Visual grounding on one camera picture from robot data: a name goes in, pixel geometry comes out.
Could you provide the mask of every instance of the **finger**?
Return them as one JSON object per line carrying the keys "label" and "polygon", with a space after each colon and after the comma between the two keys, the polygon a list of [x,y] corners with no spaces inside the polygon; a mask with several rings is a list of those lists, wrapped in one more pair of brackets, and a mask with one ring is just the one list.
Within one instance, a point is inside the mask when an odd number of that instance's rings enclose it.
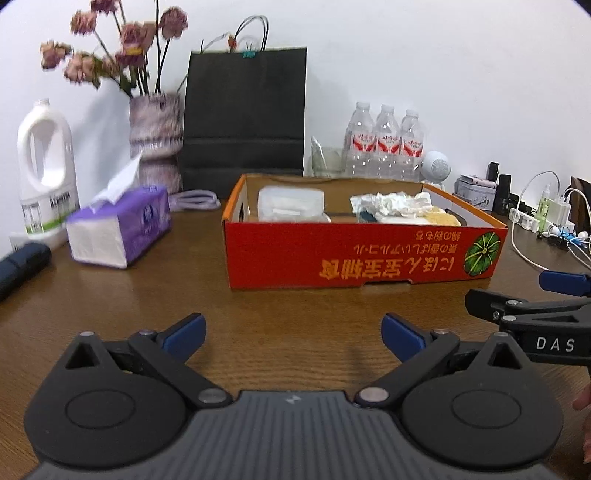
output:
{"label": "finger", "polygon": [[573,400],[573,408],[575,410],[583,410],[589,404],[591,404],[591,383]]}

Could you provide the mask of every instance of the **water bottle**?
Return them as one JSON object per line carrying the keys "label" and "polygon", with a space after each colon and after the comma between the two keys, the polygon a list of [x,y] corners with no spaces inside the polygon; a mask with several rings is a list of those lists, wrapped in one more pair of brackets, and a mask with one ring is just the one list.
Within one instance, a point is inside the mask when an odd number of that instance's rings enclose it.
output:
{"label": "water bottle", "polygon": [[424,133],[416,111],[407,110],[400,123],[400,138],[401,151],[392,166],[392,177],[398,180],[419,181]]}
{"label": "water bottle", "polygon": [[349,126],[345,132],[343,160],[345,175],[366,177],[369,172],[370,155],[375,149],[374,120],[369,114],[369,103],[357,102]]}
{"label": "water bottle", "polygon": [[369,176],[388,179],[392,174],[392,161],[400,153],[400,128],[394,118],[394,107],[382,105],[375,121],[375,152],[369,162]]}

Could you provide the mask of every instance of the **green liquid bottle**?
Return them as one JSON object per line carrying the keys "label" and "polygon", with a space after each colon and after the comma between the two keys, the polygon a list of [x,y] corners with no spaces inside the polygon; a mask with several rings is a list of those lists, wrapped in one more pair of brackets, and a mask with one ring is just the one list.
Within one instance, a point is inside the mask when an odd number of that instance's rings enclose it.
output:
{"label": "green liquid bottle", "polygon": [[538,203],[538,211],[534,215],[534,218],[540,222],[538,227],[539,232],[544,232],[546,227],[546,217],[548,216],[548,208],[550,207],[550,184],[546,185],[540,202]]}

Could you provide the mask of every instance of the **watermelon illustration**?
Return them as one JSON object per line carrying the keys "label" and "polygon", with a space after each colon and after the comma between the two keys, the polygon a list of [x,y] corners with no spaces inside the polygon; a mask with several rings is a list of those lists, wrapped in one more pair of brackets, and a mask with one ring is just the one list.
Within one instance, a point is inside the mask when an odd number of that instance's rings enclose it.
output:
{"label": "watermelon illustration", "polygon": [[483,274],[499,254],[501,239],[495,232],[480,236],[466,252],[464,270],[471,277]]}

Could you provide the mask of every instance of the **purple tissue box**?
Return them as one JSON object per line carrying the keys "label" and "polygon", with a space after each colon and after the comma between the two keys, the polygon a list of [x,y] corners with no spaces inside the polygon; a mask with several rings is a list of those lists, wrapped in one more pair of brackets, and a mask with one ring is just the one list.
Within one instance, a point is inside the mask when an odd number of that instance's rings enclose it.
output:
{"label": "purple tissue box", "polygon": [[78,262],[126,268],[170,228],[166,187],[139,187],[96,212],[86,207],[68,217],[72,257]]}

